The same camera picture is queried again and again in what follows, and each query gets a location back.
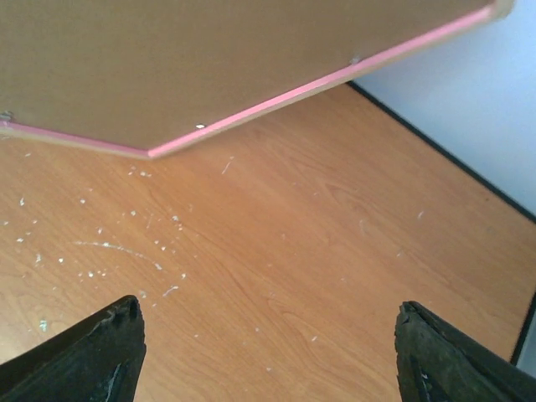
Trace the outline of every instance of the paint splatter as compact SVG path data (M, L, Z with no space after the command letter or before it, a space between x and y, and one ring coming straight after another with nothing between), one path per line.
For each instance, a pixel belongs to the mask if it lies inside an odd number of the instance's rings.
M178 289L177 285L171 286L169 289L167 289L164 294L162 294L162 297L167 297L169 293L172 291L176 291Z
M162 267L157 262L147 258L142 253L137 253L134 250L127 249L127 248L123 247L122 245L111 245L107 241L105 241L104 243L97 243L96 241L93 241L93 242L90 242L90 241L75 241L73 244L75 244L75 245L91 245L91 246L94 246L94 247L104 247L106 249L113 249L113 250L122 251L123 253L134 255L135 257L141 258L141 259L143 259L145 261L149 261L151 264L153 264L157 268L157 270L159 270L159 271L162 270Z
M145 229L149 229L151 227L151 222L152 222L152 217L153 216L154 216L153 214L149 215L149 219L147 220L147 226L145 227Z
M229 159L230 159L230 161L227 162L227 164L225 165L224 170L222 170L221 174L225 174L227 172L227 169L229 169L229 166L231 165L231 163L233 162L233 159L235 159L235 157L230 157Z

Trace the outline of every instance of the white wall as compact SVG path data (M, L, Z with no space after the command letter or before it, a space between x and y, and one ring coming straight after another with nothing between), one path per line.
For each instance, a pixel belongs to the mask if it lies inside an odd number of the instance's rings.
M536 1L356 82L536 214Z

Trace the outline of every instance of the white paint speck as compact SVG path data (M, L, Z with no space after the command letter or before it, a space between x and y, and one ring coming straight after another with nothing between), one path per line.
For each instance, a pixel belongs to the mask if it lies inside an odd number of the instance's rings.
M361 230L361 235L365 236L365 219L359 220L359 229Z
M178 289L177 285L171 286L169 289L167 289L163 294L162 297L166 297L169 293L172 291L176 291Z
M145 261L151 262L157 268L157 270L159 270L159 271L162 269L160 264L158 264L156 261L147 258L142 253L138 253L138 252L136 252L134 250L127 249L126 247L123 247L122 245L111 245L107 241L105 241L104 243L98 243L96 241L93 241L93 242L90 242L90 241L75 241L75 242L73 242L73 244L75 244L75 245L92 245L92 246L95 246L95 247L104 247L104 248L107 248L107 249L113 249L113 250L122 251L123 253L134 255L135 257L138 257L138 258L141 258L141 259L143 259Z
M222 170L221 174L225 174L225 172L227 172L227 169L229 169L229 166L230 164L233 162L233 159L235 159L235 157L230 157L229 158L230 160L227 162L227 164L225 165L224 167L224 170Z

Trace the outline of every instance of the pink edge banding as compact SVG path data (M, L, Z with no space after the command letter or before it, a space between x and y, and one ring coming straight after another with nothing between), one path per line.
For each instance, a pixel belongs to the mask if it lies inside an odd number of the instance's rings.
M109 142L93 140L91 138L73 136L71 134L64 134L63 132L45 130L43 128L25 126L25 125L17 124L17 123L10 123L9 121L5 121L4 126L8 130L12 129L12 130L18 130L18 131L25 131L32 135L39 136L39 137L47 137L55 141L73 142L80 146L85 146L85 147L90 147L90 148L95 148L95 149L97 148L106 149L110 152L127 154L127 155L132 155L132 156L137 156L137 157L147 158L149 156L148 151L144 151L142 149L137 149L133 147L125 147L124 145L110 144Z
M345 77L348 79L348 77L351 77L351 76L358 76L360 72L364 70L369 70L375 65L382 64L385 61L396 58L414 49L418 49L423 46L426 46L427 44L432 44L446 36L450 36L460 30L469 28L472 25L484 23L492 17L493 11L494 11L494 6L488 5L474 13L469 13L439 28L432 29L431 31L424 33L421 36L410 39L406 42L403 42L402 44L394 46L391 49L387 49L383 52L375 54L374 56L371 56L368 59L364 59L356 64L349 65L348 67L335 71L334 73L325 75L324 77L319 78L318 80L314 80L308 84L295 88L294 90L289 90L288 92L282 95L266 100L258 105L252 106L251 108L246 109L244 111L240 111L232 116L226 117L223 120L220 120L220 121L215 122L214 124L211 124L210 126L206 126L205 128L202 128L196 131L192 131L189 134L186 134L184 136L171 140L170 142L167 142L158 147L154 147L153 149L150 149L147 151L133 148L133 147L126 147L122 145L111 144L109 142L93 140L90 138L73 136L73 135L64 134L61 132L45 130L42 128L24 126L21 124L15 124L15 123L10 123L6 121L3 123L3 125L7 129L12 128L14 130L25 131L36 136L48 137L52 140L58 140L62 142L73 142L73 143L80 144L81 146L91 147L95 149L97 148L105 149L109 152L120 153L123 155L132 155L133 157L144 157L144 158L160 157L176 149L185 147L190 142L196 142L203 137L209 136L214 131L219 131L227 126L236 125L240 121L246 121L248 117L260 114L262 111L268 111L269 109L276 109L276 107L279 104L286 104L293 99L303 97L303 94L306 94L307 92L314 91L324 85L337 83L340 80L345 79Z
M259 105L252 106L249 109L240 111L235 115L224 118L223 120L217 121L210 126L206 126L203 129L190 132L185 136L171 140L161 146L154 147L149 150L149 157L159 157L163 154L170 153L174 149L184 147L189 142L196 142L200 138L209 135L213 131L220 130L226 126L234 125L237 121L245 120L248 116L258 114L267 109L273 108L280 103L286 103L293 98L297 98L304 93L315 90L318 87L329 85L331 82L337 82L343 77L348 77L351 75L358 75L360 71L370 69L371 67L381 64L389 59L400 56L404 53L410 52L413 49L418 49L420 47L426 46L427 44L432 44L437 40L451 35L459 30L464 28L469 28L474 24L484 22L488 20L493 14L493 6L486 6L474 13L467 14L457 20L447 23L439 28L433 29L427 33L424 33L421 36L410 39L407 42L403 42L397 46L394 46L391 49L385 50L384 52L375 54L374 56L364 59L356 64L349 65L341 70L335 71L330 75L326 75L318 80L314 80L308 84L295 88L294 90L289 90L288 92L276 96L275 98L266 100Z

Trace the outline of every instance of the wood grain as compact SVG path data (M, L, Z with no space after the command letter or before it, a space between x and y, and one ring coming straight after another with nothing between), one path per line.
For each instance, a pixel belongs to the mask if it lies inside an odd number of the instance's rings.
M139 401L399 400L402 301L509 358L536 283L536 227L346 86L159 161L0 153L0 360L136 294Z

